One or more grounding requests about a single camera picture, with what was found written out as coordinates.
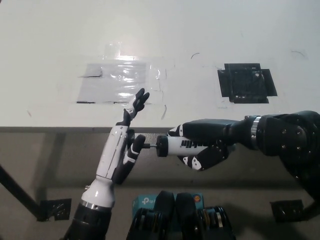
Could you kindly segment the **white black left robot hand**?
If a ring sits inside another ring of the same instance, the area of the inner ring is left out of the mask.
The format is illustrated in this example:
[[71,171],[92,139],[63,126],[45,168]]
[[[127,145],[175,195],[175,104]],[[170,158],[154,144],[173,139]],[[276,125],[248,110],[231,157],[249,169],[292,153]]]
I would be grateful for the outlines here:
[[150,94],[141,88],[123,109],[122,119],[111,129],[102,151],[96,175],[121,185],[132,171],[146,137],[135,137],[132,120],[142,111]]

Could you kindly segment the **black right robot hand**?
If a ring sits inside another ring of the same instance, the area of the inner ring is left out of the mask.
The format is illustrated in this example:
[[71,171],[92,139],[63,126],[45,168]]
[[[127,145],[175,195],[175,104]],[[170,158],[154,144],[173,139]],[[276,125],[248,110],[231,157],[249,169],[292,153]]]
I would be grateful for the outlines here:
[[224,141],[224,129],[233,120],[199,119],[167,132],[168,153],[196,171],[207,170],[229,157],[235,145]]

